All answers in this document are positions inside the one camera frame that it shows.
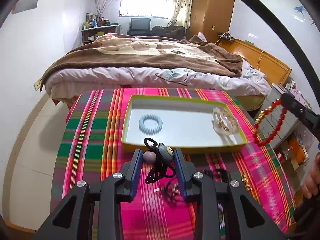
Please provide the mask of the person's right hand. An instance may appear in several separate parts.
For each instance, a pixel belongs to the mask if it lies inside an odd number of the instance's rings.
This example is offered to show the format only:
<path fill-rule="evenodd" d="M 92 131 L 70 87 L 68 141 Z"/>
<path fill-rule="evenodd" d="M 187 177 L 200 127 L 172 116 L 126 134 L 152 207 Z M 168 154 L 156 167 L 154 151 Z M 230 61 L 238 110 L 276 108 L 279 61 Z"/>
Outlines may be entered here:
<path fill-rule="evenodd" d="M 304 184 L 302 186 L 303 196 L 306 199 L 311 199 L 317 196 L 320 184 L 320 171 L 319 171 L 319 153 L 317 153 L 314 162 L 311 165 L 310 171 L 306 175 Z"/>

